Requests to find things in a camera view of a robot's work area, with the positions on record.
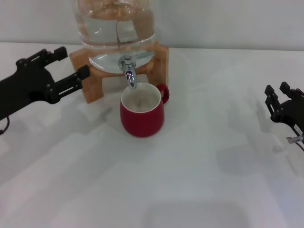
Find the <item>water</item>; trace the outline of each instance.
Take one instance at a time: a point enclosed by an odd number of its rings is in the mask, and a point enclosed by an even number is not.
[[[153,13],[132,4],[115,2],[78,6],[78,29],[93,66],[110,73],[121,73],[117,62],[121,55],[146,52],[155,42]],[[140,67],[151,60],[136,60]]]
[[[159,102],[158,96],[153,91],[144,88],[132,90],[123,100],[127,109],[137,113],[148,112],[156,108]]]

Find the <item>metal spigot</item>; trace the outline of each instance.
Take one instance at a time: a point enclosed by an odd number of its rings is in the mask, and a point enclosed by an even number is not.
[[[136,89],[137,77],[135,71],[136,62],[134,58],[130,55],[122,56],[118,61],[118,66],[123,71],[124,76],[129,83],[129,87],[131,89]]]

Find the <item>white table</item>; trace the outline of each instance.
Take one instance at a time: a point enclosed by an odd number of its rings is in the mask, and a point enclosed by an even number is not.
[[[1,79],[59,46],[1,43]],[[48,69],[73,72],[68,58]],[[120,123],[122,77],[92,104],[77,91],[29,105],[0,137],[1,227],[302,228],[304,152],[270,120],[264,90],[283,102],[281,82],[304,89],[303,76],[304,52],[170,49],[165,124],[146,139]]]

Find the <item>white wall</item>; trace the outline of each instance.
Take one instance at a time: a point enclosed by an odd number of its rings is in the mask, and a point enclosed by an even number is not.
[[[304,0],[155,0],[171,47],[304,50]],[[0,41],[79,43],[67,0],[0,0]]]

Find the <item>glass jar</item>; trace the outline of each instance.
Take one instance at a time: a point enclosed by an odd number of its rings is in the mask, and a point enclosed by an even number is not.
[[[145,55],[155,43],[150,0],[70,0],[83,46],[96,68],[121,73],[122,55],[138,56],[136,67],[145,65]]]

